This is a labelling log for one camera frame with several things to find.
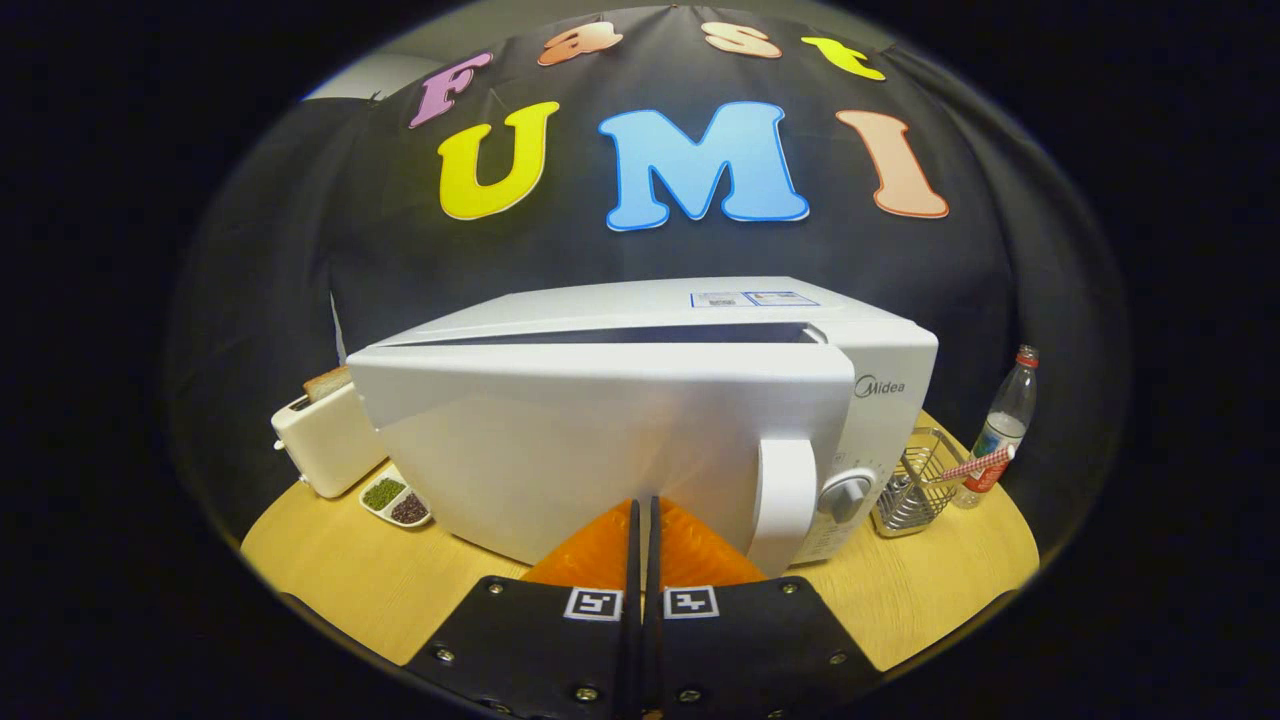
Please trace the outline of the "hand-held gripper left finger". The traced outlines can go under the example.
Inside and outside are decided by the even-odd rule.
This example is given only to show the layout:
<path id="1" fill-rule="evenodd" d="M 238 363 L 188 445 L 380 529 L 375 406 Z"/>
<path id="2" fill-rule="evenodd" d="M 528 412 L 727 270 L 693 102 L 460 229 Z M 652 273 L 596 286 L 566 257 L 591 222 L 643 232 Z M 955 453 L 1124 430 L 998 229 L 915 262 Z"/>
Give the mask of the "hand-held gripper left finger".
<path id="1" fill-rule="evenodd" d="M 484 577 L 406 673 L 489 719 L 637 719 L 640 507 L 616 505 L 570 538 L 579 565 Z"/>

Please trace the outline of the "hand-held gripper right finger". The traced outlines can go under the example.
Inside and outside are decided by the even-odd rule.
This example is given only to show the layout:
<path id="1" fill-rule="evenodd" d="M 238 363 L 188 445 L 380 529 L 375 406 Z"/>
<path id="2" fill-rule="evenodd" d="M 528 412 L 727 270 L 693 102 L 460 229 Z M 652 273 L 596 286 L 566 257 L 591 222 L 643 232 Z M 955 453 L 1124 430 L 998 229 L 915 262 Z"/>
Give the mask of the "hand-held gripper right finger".
<path id="1" fill-rule="evenodd" d="M 883 673 L 801 577 L 764 577 L 667 498 L 650 506 L 648 706 L 664 719 L 832 719 Z"/>

